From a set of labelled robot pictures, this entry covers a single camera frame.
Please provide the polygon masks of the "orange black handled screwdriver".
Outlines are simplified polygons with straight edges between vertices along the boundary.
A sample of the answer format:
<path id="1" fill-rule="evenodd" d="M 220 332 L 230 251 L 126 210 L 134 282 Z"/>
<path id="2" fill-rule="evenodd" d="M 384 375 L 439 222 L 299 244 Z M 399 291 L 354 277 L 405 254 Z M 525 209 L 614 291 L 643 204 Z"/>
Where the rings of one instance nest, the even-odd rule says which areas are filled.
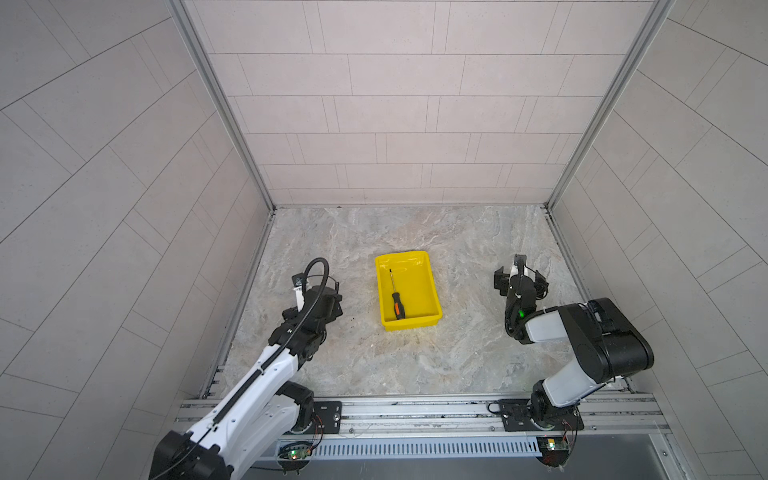
<path id="1" fill-rule="evenodd" d="M 394 278 L 393 271 L 389 270 L 389 274 L 390 274 L 390 280 L 391 280 L 392 290 L 393 290 L 393 292 L 392 292 L 392 299 L 393 299 L 393 303 L 394 303 L 395 318 L 397 320 L 403 320 L 403 319 L 406 318 L 405 307 L 404 307 L 404 304 L 403 304 L 403 302 L 401 300 L 401 295 L 400 295 L 398 289 L 396 288 L 395 278 Z"/>

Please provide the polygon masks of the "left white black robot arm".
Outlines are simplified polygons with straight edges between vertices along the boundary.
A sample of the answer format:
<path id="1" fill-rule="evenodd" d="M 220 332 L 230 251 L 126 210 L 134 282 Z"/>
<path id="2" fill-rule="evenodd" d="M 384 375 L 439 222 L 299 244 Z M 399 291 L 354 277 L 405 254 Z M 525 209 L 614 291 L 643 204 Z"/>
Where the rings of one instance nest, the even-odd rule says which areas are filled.
<path id="1" fill-rule="evenodd" d="M 183 433 L 170 431 L 155 448 L 151 479 L 240 479 L 288 432 L 312 428 L 314 393 L 292 381 L 343 314 L 339 282 L 310 288 L 293 277 L 297 305 L 283 312 L 268 346 L 233 389 Z"/>

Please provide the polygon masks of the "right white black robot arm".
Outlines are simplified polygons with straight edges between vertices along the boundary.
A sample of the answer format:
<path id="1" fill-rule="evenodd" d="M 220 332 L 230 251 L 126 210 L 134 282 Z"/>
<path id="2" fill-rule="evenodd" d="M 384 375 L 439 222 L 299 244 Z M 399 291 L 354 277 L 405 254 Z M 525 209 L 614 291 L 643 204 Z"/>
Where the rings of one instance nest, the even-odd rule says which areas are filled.
<path id="1" fill-rule="evenodd" d="M 574 358 L 537 381 L 528 400 L 501 399 L 488 411 L 502 418 L 507 431 L 578 431 L 584 428 L 581 400 L 618 378 L 651 369 L 654 353 L 608 298 L 539 309 L 549 283 L 526 260 L 517 254 L 510 271 L 499 268 L 493 274 L 493 288 L 506 298 L 505 332 L 522 345 L 566 340 Z"/>

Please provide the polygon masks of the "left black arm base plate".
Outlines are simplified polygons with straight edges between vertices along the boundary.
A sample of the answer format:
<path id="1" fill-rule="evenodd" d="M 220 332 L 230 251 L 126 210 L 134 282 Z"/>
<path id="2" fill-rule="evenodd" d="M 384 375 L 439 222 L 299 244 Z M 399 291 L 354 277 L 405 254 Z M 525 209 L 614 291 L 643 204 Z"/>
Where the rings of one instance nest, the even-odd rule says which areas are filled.
<path id="1" fill-rule="evenodd" d="M 319 401 L 299 406 L 298 418 L 289 430 L 292 435 L 319 433 L 338 434 L 342 419 L 341 401 Z"/>

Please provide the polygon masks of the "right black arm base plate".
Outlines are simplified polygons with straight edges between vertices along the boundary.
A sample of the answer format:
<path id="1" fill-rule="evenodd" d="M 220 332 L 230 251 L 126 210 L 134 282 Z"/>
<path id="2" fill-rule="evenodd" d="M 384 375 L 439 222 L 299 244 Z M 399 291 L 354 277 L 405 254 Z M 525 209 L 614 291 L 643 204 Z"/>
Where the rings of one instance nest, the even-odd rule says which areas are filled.
<path id="1" fill-rule="evenodd" d="M 487 405 L 487 411 L 501 418 L 506 432 L 565 431 L 584 429 L 576 405 L 554 407 L 548 400 L 500 399 Z"/>

